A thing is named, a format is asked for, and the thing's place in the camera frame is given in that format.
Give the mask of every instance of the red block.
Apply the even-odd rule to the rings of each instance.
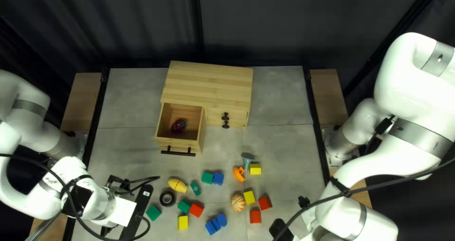
[[[259,210],[250,211],[250,223],[261,223],[261,212]]]
[[[204,211],[204,207],[201,205],[201,204],[198,204],[198,203],[193,203],[190,207],[190,213],[194,216],[196,216],[197,218],[199,218],[199,216],[201,216],[202,214],[202,211]]]
[[[258,200],[259,206],[261,207],[261,210],[269,209],[272,208],[272,202],[270,201],[270,198],[268,196],[263,196],[259,198]]]

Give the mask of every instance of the yellow cube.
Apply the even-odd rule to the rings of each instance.
[[[245,202],[247,202],[248,205],[256,202],[253,191],[244,192],[243,196],[245,197]]]
[[[188,216],[180,216],[178,218],[178,230],[185,230],[188,228]]]
[[[261,174],[261,165],[250,164],[250,174]]]

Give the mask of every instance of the black cable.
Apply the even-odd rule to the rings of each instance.
[[[25,162],[28,162],[28,163],[31,163],[31,164],[34,164],[36,165],[37,167],[40,167],[44,170],[46,170],[47,172],[49,172],[50,174],[52,174],[59,182],[62,186],[65,186],[65,182],[54,172],[52,171],[51,169],[49,169],[48,167],[46,167],[45,165],[43,165],[42,163],[38,162],[38,161],[35,161],[33,159],[30,159],[30,158],[26,158],[26,157],[23,157],[23,156],[17,156],[17,155],[10,155],[10,154],[3,154],[3,153],[0,153],[0,156],[1,157],[8,157],[8,158],[12,158],[12,159],[19,159],[21,161],[25,161]],[[89,232],[90,234],[92,234],[94,237],[98,238],[98,239],[101,239],[101,240],[104,240],[104,241],[119,241],[118,239],[111,239],[111,238],[106,238],[104,236],[101,236],[99,235],[98,233],[94,232],[91,228],[89,228],[84,222],[83,220],[81,219],[81,217],[79,216],[79,214],[77,213],[77,210],[76,210],[76,207],[74,205],[74,201],[73,201],[73,198],[71,197],[71,193],[70,191],[67,189],[66,190],[66,193],[68,194],[68,201],[70,203],[70,206],[71,206],[71,209],[73,210],[73,213],[77,219],[77,221],[79,222],[79,224],[87,231]],[[142,220],[144,220],[146,223],[147,223],[147,229],[142,232],[140,235],[138,236],[135,236],[134,238],[132,239],[129,239],[128,241],[133,241],[133,240],[137,240],[143,236],[145,236],[145,234],[147,234],[147,232],[150,230],[150,222],[143,216],[143,215],[140,215],[139,216]]]
[[[141,178],[141,179],[137,179],[137,180],[128,180],[128,181],[125,181],[125,183],[127,184],[133,184],[133,183],[138,183],[138,182],[141,182],[141,181],[145,181],[145,180],[158,180],[160,178],[160,176],[152,176],[152,177],[145,177],[145,178]]]
[[[378,183],[378,184],[375,184],[375,185],[371,185],[371,186],[368,186],[368,187],[356,189],[356,190],[353,190],[351,192],[352,192],[352,194],[355,194],[355,193],[360,193],[360,192],[363,192],[363,191],[371,191],[371,190],[383,188],[383,187],[386,187],[386,186],[395,185],[395,184],[398,184],[398,183],[402,183],[402,182],[406,182],[406,181],[409,181],[409,180],[413,180],[413,179],[416,179],[416,178],[419,178],[419,177],[422,177],[422,176],[425,176],[425,175],[432,174],[435,171],[447,166],[448,164],[450,164],[450,163],[452,163],[454,161],[455,161],[455,157],[450,159],[449,161],[445,162],[444,164],[441,164],[438,167],[435,167],[435,168],[432,168],[432,169],[429,169],[429,170],[426,170],[426,171],[423,171],[423,172],[420,172],[420,173],[417,173],[417,174],[413,174],[413,175],[410,175],[408,177],[403,177],[403,178],[400,178],[400,179],[397,179],[397,180],[390,180],[390,181],[386,181],[386,182],[383,182],[383,183]],[[289,219],[289,221],[287,221],[286,226],[280,231],[280,233],[278,233],[278,235],[273,239],[273,241],[278,241],[279,238],[281,238],[281,236],[284,234],[286,229],[289,228],[289,226],[293,223],[293,221],[295,221],[295,219],[297,219],[297,217],[299,215],[301,215],[304,211],[310,209],[313,206],[316,206],[316,205],[319,205],[319,204],[322,204],[322,203],[325,203],[325,202],[328,202],[330,200],[337,199],[337,198],[340,198],[340,197],[343,197],[343,195],[342,194],[337,194],[337,195],[334,195],[334,196],[330,196],[330,197],[318,200],[315,203],[312,203],[312,204],[308,205],[307,207],[304,207],[304,208],[300,209],[297,213],[295,213],[291,217],[291,219]]]
[[[388,120],[391,121],[394,117],[395,117],[395,115],[391,115],[390,118],[388,118]],[[370,147],[370,145],[371,145],[373,139],[376,137],[376,135],[378,135],[378,132],[376,131],[376,128],[377,128],[377,127],[375,127],[373,136],[372,136],[371,139],[367,142],[367,146],[366,146],[366,148],[365,148],[365,153],[364,153],[364,155],[366,155],[366,154],[368,153],[368,149],[369,149],[369,147]]]
[[[160,178],[160,176],[153,176],[153,177],[147,177],[145,179],[148,179],[144,182],[142,182],[141,184],[139,184],[138,186],[134,187],[133,189],[131,189],[130,191],[116,191],[115,194],[118,194],[118,195],[126,195],[126,194],[129,194],[137,189],[139,189],[140,187],[144,186],[145,184],[149,183],[149,182],[152,182],[154,180],[158,180]]]

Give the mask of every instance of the wooden drawer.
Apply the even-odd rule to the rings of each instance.
[[[232,110],[232,109],[219,109],[219,108],[205,108],[207,115],[207,124],[224,125],[224,120],[221,118],[227,112],[229,118],[228,125],[230,127],[246,127],[248,124],[248,111]]]
[[[172,125],[179,119],[184,119],[187,127],[182,133],[171,132]],[[190,155],[190,152],[194,155],[202,151],[204,129],[205,113],[202,107],[163,103],[155,138],[167,154]]]

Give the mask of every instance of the wooden box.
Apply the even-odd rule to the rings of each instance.
[[[220,128],[246,127],[252,82],[251,68],[171,61],[156,131],[162,150],[168,150],[170,154],[186,152],[188,148],[192,153],[202,151],[206,123]],[[179,118],[188,119],[181,136],[170,132]],[[196,124],[193,118],[200,121]]]
[[[171,127],[179,119],[184,119],[187,126],[183,132],[173,133]],[[204,128],[205,114],[202,107],[163,103],[156,140],[162,150],[196,153],[202,148]]]

